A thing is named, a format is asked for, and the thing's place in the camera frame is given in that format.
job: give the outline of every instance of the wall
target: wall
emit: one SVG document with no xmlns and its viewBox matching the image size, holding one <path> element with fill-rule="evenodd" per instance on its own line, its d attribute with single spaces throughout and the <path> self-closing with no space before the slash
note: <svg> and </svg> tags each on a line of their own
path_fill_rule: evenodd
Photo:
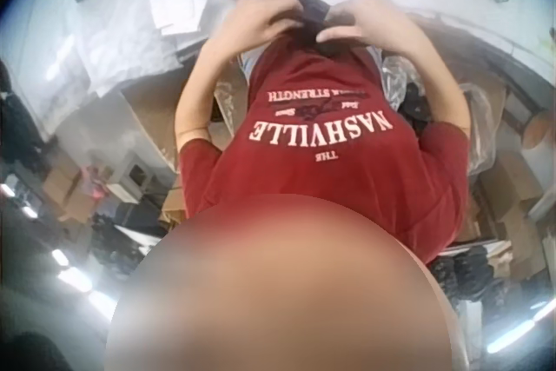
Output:
<svg viewBox="0 0 556 371">
<path fill-rule="evenodd" d="M 175 173 L 142 130 L 128 102 L 119 92 L 95 97 L 86 106 L 67 117 L 56 130 L 62 148 L 81 166 L 100 157 L 114 168 L 129 152 L 134 152 L 167 188 Z"/>
</svg>

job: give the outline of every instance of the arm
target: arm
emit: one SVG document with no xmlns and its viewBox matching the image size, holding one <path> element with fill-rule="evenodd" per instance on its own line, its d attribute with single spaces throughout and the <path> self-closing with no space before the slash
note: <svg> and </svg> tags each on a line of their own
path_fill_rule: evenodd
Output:
<svg viewBox="0 0 556 371">
<path fill-rule="evenodd" d="M 317 42 L 350 38 L 392 51 L 411 60 L 425 83 L 436 122 L 460 128 L 467 136 L 471 118 L 466 98 L 425 33 L 388 0 L 350 0 L 330 10 L 329 19 L 351 17 L 355 25 L 322 31 Z"/>
<path fill-rule="evenodd" d="M 230 59 L 277 38 L 300 23 L 283 16 L 301 11 L 298 0 L 239 0 L 202 47 L 175 113 L 178 152 L 197 138 L 210 141 L 208 125 L 216 82 Z"/>
<path fill-rule="evenodd" d="M 210 141 L 208 125 L 213 93 L 226 63 L 226 57 L 214 51 L 210 41 L 205 43 L 177 104 L 175 140 L 178 151 L 196 138 Z"/>
<path fill-rule="evenodd" d="M 469 137 L 471 117 L 467 100 L 433 44 L 427 39 L 422 48 L 408 53 L 407 57 L 423 79 L 433 119 L 451 123 Z"/>
</svg>

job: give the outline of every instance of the person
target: person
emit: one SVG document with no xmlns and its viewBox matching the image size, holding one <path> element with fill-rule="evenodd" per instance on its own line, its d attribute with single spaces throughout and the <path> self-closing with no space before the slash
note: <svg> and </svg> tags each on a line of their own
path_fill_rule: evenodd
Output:
<svg viewBox="0 0 556 371">
<path fill-rule="evenodd" d="M 296 194 L 375 222 L 424 263 L 454 238 L 467 204 L 470 115 L 432 42 L 388 0 L 349 0 L 306 42 L 299 0 L 239 0 L 204 44 L 175 113 L 187 217 L 247 196 Z M 433 121 L 420 137 L 393 111 L 369 50 L 408 58 Z M 215 84 L 240 56 L 248 112 L 229 146 L 211 143 Z"/>
</svg>

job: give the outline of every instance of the clutter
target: clutter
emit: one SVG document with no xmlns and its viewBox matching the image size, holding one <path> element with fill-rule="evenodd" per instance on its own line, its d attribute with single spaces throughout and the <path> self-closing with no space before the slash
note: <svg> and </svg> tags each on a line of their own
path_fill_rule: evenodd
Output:
<svg viewBox="0 0 556 371">
<path fill-rule="evenodd" d="M 543 189 L 520 153 L 499 151 L 493 167 L 480 174 L 485 198 L 496 222 L 505 221 L 513 208 L 526 213 Z"/>
</svg>

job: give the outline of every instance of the paper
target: paper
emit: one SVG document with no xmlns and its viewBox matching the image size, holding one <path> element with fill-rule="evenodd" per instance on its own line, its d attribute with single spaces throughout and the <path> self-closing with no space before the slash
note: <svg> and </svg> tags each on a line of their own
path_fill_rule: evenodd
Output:
<svg viewBox="0 0 556 371">
<path fill-rule="evenodd" d="M 156 28 L 183 22 L 194 15 L 193 0 L 150 0 L 150 10 Z"/>
<path fill-rule="evenodd" d="M 174 15 L 174 22 L 170 26 L 162 28 L 162 34 L 176 35 L 197 32 L 201 22 L 202 13 L 208 0 L 193 0 L 193 16 L 186 17 L 180 14 Z"/>
<path fill-rule="evenodd" d="M 208 0 L 150 0 L 156 28 L 164 36 L 197 32 Z"/>
</svg>

